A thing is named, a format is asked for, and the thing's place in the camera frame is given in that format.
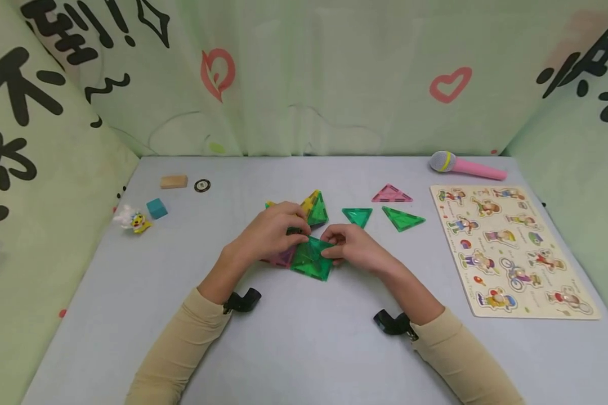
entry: child's hand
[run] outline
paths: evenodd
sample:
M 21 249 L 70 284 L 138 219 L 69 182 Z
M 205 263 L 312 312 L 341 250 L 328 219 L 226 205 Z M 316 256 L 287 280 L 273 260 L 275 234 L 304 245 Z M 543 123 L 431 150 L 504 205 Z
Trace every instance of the child's hand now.
M 311 234 L 311 227 L 305 218 L 304 210 L 295 203 L 275 204 L 260 212 L 230 247 L 248 265 L 266 259 L 309 240 L 307 235 Z M 302 234 L 286 235 L 290 227 L 301 229 Z
M 330 225 L 320 239 L 335 244 L 334 247 L 322 251 L 322 256 L 335 259 L 335 265 L 347 259 L 355 266 L 378 274 L 400 264 L 390 252 L 354 223 Z

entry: sleeve cuff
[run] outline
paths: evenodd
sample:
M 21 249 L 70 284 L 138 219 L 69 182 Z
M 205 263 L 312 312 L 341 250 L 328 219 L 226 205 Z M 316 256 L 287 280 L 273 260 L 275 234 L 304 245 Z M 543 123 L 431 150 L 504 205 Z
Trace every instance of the sleeve cuff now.
M 437 319 L 425 325 L 410 323 L 410 326 L 419 336 L 420 341 L 427 346 L 433 346 L 455 336 L 462 328 L 462 321 L 446 307 Z
M 189 312 L 202 319 L 214 319 L 217 317 L 230 317 L 231 314 L 224 314 L 224 308 L 220 304 L 215 304 L 200 294 L 196 287 L 189 293 L 183 305 Z

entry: light gray table surface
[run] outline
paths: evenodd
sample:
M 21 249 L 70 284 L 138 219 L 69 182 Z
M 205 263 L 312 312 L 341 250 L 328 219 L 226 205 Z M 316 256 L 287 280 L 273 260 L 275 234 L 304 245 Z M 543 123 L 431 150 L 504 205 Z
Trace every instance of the light gray table surface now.
M 473 160 L 507 170 L 505 184 L 529 189 L 512 158 Z M 437 174 L 427 161 L 143 158 L 121 204 L 146 208 L 147 201 L 160 197 L 169 214 L 141 237 L 109 226 L 23 405 L 122 404 L 151 344 L 224 244 L 266 200 L 301 202 L 316 188 L 324 194 L 331 223 L 348 222 L 342 208 L 374 208 L 365 230 L 462 319 L 527 404 L 608 403 L 608 311 L 584 271 L 575 266 L 602 312 L 599 321 L 473 316 L 429 187 L 499 183 Z M 160 177 L 170 174 L 187 174 L 189 187 L 160 190 Z M 193 189 L 201 178 L 212 184 L 205 193 Z M 385 183 L 414 199 L 387 205 L 427 222 L 398 233 L 381 211 L 383 204 L 371 202 Z M 538 199 L 531 199 L 550 222 Z M 569 251 L 568 256 L 577 264 Z M 182 404 L 457 403 L 407 338 L 386 336 L 376 327 L 372 317 L 382 308 L 393 316 L 401 310 L 368 274 L 344 265 L 320 282 L 258 264 L 236 290 L 243 295 L 249 287 L 260 291 L 261 301 L 253 312 L 232 317 L 195 372 Z

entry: heart outline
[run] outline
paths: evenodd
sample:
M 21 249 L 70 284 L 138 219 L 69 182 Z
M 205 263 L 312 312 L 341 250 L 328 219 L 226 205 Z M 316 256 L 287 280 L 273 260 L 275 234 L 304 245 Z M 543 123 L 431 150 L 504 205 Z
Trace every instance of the heart outline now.
M 223 102 L 223 90 L 230 88 L 232 82 L 234 82 L 234 78 L 236 76 L 236 66 L 234 64 L 234 60 L 232 59 L 232 55 L 229 52 L 222 48 L 215 48 L 206 54 L 205 51 L 202 51 L 203 60 L 200 63 L 200 80 L 203 81 L 205 88 L 211 95 L 213 95 L 219 102 Z M 223 58 L 227 63 L 227 74 L 224 77 L 223 81 L 220 82 L 218 87 L 214 85 L 216 79 L 218 78 L 218 73 L 214 76 L 214 82 L 209 78 L 209 72 L 212 70 L 212 65 L 214 64 L 214 60 L 218 58 Z
M 436 101 L 449 104 L 462 93 L 466 85 L 471 81 L 471 76 L 473 76 L 473 69 L 467 66 L 462 66 L 450 74 L 440 74 L 440 76 L 435 77 L 430 84 L 430 95 L 432 95 Z M 458 77 L 462 77 L 462 81 L 459 82 L 456 88 L 454 88 L 453 93 L 445 94 L 439 90 L 438 86 L 440 83 L 453 84 Z

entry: wooden block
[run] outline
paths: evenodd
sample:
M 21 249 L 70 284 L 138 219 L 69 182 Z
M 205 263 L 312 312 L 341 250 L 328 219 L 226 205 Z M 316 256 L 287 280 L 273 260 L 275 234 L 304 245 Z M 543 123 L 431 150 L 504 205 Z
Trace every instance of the wooden block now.
M 165 175 L 160 180 L 160 188 L 184 188 L 186 187 L 186 174 L 181 175 Z

